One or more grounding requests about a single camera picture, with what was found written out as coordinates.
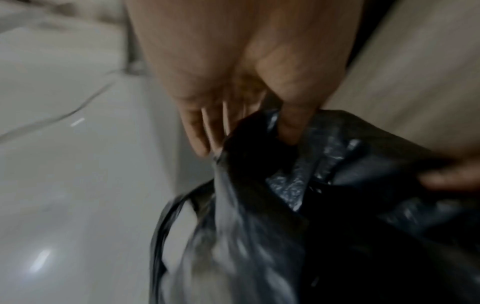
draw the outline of white tile floor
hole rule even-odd
[[[149,244],[172,198],[142,80],[107,73],[122,33],[50,18],[0,35],[0,303],[146,303]]]

